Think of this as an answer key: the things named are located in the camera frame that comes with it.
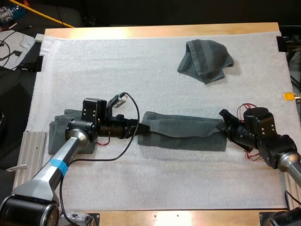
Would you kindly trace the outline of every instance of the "yellow object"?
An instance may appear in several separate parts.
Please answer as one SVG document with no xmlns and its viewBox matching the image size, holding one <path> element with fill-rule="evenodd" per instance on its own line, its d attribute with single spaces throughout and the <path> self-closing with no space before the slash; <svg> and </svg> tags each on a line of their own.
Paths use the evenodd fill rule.
<svg viewBox="0 0 301 226">
<path fill-rule="evenodd" d="M 22 4 L 22 3 L 20 3 L 20 2 L 17 2 L 17 1 L 15 1 L 15 0 L 9 0 L 9 1 L 11 1 L 12 3 L 14 3 L 14 4 L 16 4 L 16 5 L 19 5 L 19 6 L 23 7 L 23 8 L 25 8 L 25 9 L 27 9 L 27 10 L 29 10 L 29 11 L 35 13 L 35 14 L 38 14 L 38 15 L 40 15 L 40 16 L 42 16 L 42 17 L 45 17 L 45 18 L 47 18 L 47 19 L 49 19 L 49 20 L 52 20 L 52 21 L 54 21 L 54 22 L 56 22 L 56 23 L 63 24 L 63 25 L 65 25 L 66 27 L 72 27 L 72 28 L 74 28 L 74 26 L 72 26 L 72 25 L 70 25 L 70 24 L 66 24 L 66 23 L 64 23 L 64 22 L 62 22 L 62 21 L 60 21 L 60 20 L 54 19 L 53 17 L 47 16 L 47 15 L 45 15 L 45 14 L 43 14 L 43 13 L 40 13 L 39 11 L 36 11 L 36 10 L 34 10 L 34 9 L 32 9 L 32 8 L 30 8 L 30 7 L 28 7 L 28 6 L 24 5 L 24 4 Z"/>
<path fill-rule="evenodd" d="M 295 100 L 295 94 L 294 93 L 284 93 L 283 98 L 284 98 L 284 100 Z"/>
</svg>

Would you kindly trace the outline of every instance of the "black cord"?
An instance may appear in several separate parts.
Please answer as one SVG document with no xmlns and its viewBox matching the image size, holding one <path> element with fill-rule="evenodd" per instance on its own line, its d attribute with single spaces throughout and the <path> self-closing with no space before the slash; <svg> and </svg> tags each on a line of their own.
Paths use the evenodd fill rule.
<svg viewBox="0 0 301 226">
<path fill-rule="evenodd" d="M 23 30 L 27 30 L 27 29 L 30 29 L 32 26 L 30 25 L 30 26 L 27 26 L 27 27 L 25 27 L 25 28 L 23 28 L 23 29 L 21 29 L 21 30 L 19 30 L 19 32 L 21 32 L 21 31 L 23 31 Z M 1 40 L 1 42 L 0 42 L 0 46 L 1 46 L 1 44 L 2 43 L 6 43 L 5 42 L 5 40 L 9 37 L 9 36 L 11 36 L 12 34 L 14 34 L 14 33 L 16 33 L 17 31 L 13 31 L 11 34 L 9 34 L 8 36 L 6 36 L 3 40 Z M 9 59 L 10 59 L 10 47 L 9 47 L 9 45 L 6 43 L 6 45 L 7 45 L 7 47 L 8 47 L 8 59 L 6 60 L 6 62 L 4 63 L 4 65 L 2 65 L 1 66 L 1 68 L 5 68 L 4 66 L 7 64 L 7 62 L 9 61 Z"/>
<path fill-rule="evenodd" d="M 288 203 L 287 195 L 289 195 L 296 203 L 298 203 L 301 206 L 301 202 L 297 200 L 291 193 L 289 193 L 287 190 L 284 191 L 285 194 L 285 202 L 288 210 L 291 210 L 290 205 Z"/>
<path fill-rule="evenodd" d="M 5 40 L 6 40 L 9 36 L 11 36 L 12 34 L 14 34 L 14 33 L 16 33 L 16 31 L 12 32 L 12 33 L 9 34 L 8 36 L 6 36 L 3 40 L 1 40 L 0 45 L 1 45 L 2 43 L 6 43 Z M 9 45 L 7 45 L 7 46 L 8 46 L 8 59 L 6 60 L 6 62 L 4 63 L 4 65 L 2 65 L 1 67 L 4 67 L 4 66 L 8 63 L 9 58 L 10 58 L 10 47 L 9 47 Z"/>
<path fill-rule="evenodd" d="M 135 135 L 136 135 L 136 132 L 137 132 L 137 129 L 138 129 L 138 126 L 139 126 L 140 113 L 139 113 L 139 108 L 138 108 L 137 103 L 135 102 L 134 98 L 133 98 L 131 95 L 129 95 L 128 93 L 126 93 L 126 92 L 125 92 L 125 94 L 128 95 L 128 96 L 131 98 L 132 102 L 134 103 L 134 105 L 135 105 L 135 107 L 136 107 L 136 110 L 137 110 L 137 126 L 136 126 L 136 129 L 135 129 L 134 133 L 133 133 L 133 136 L 131 137 L 131 139 L 130 139 L 130 141 L 128 142 L 127 146 L 125 147 L 124 151 L 123 151 L 120 155 L 118 155 L 117 157 L 112 158 L 112 159 L 75 159 L 75 160 L 73 160 L 73 161 L 70 162 L 70 164 L 68 165 L 68 167 L 69 167 L 72 163 L 74 163 L 74 162 L 76 162 L 76 161 L 115 161 L 115 160 L 119 159 L 121 156 L 123 156 L 124 153 L 128 150 L 128 148 L 130 147 L 130 145 L 131 145 L 131 143 L 132 143 L 132 141 L 133 141 L 133 139 L 134 139 L 134 137 L 135 137 Z M 73 224 L 73 225 L 76 225 L 76 226 L 80 226 L 80 225 L 74 223 L 72 220 L 70 220 L 70 219 L 68 218 L 66 212 L 65 212 L 65 208 L 64 208 L 64 204 L 63 204 L 63 192 L 62 192 L 62 190 L 63 190 L 63 180 L 64 180 L 64 177 L 62 177 L 61 184 L 60 184 L 60 202 L 61 202 L 62 213 L 63 213 L 65 219 L 66 219 L 69 223 L 71 223 L 71 224 Z"/>
<path fill-rule="evenodd" d="M 60 10 L 58 9 L 57 3 L 55 4 L 55 6 L 56 6 L 56 10 L 57 10 L 58 16 L 60 17 L 60 20 L 62 22 L 62 26 L 65 27 L 64 23 L 63 23 L 63 20 L 62 20 L 62 17 L 61 17 L 61 14 L 60 14 Z"/>
</svg>

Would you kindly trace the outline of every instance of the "wooden table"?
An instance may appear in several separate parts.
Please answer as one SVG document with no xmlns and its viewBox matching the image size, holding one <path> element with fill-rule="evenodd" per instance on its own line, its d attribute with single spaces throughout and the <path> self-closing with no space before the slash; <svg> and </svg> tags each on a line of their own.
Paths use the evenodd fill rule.
<svg viewBox="0 0 301 226">
<path fill-rule="evenodd" d="M 127 39 L 277 32 L 277 23 L 46 29 L 67 39 Z M 276 210 L 102 211 L 101 226 L 259 226 L 259 212 Z"/>
</svg>

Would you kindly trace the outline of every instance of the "folded gray towel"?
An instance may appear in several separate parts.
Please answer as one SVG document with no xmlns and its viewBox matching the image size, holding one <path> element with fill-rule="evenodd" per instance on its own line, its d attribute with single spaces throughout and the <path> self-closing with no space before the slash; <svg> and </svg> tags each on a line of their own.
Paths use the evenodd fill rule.
<svg viewBox="0 0 301 226">
<path fill-rule="evenodd" d="M 55 116 L 55 120 L 49 124 L 49 145 L 48 153 L 55 154 L 66 142 L 65 130 L 71 119 L 80 119 L 81 111 L 66 109 L 63 115 Z M 87 148 L 79 150 L 79 154 L 92 154 L 95 149 L 95 142 L 90 143 Z"/>
<path fill-rule="evenodd" d="M 142 123 L 150 134 L 138 136 L 138 144 L 170 149 L 225 151 L 226 136 L 217 128 L 223 120 L 146 112 Z"/>
<path fill-rule="evenodd" d="M 208 84 L 224 78 L 222 69 L 233 65 L 234 61 L 224 45 L 197 39 L 186 43 L 186 53 L 178 72 Z"/>
</svg>

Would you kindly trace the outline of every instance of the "white towel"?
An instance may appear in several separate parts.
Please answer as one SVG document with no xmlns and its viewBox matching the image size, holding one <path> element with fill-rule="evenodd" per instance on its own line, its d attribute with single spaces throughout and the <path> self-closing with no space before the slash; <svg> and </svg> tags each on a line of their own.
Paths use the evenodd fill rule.
<svg viewBox="0 0 301 226">
<path fill-rule="evenodd" d="M 292 90 L 278 32 L 211 37 L 130 40 L 55 40 L 45 37 L 27 130 L 48 131 L 64 109 L 82 108 L 86 97 L 110 100 L 122 91 L 146 111 L 221 118 L 249 102 L 266 107 L 279 134 L 301 148 L 296 105 L 282 98 Z M 234 66 L 208 85 L 177 72 L 185 44 L 214 40 L 227 47 Z M 129 101 L 113 114 L 136 118 Z M 129 140 L 111 139 L 85 158 L 119 155 Z M 46 150 L 44 162 L 50 156 Z M 64 204 L 70 210 L 182 210 L 284 208 L 281 173 L 263 161 L 252 162 L 234 143 L 225 152 L 169 150 L 139 146 L 136 138 L 114 162 L 77 162 L 64 180 Z"/>
</svg>

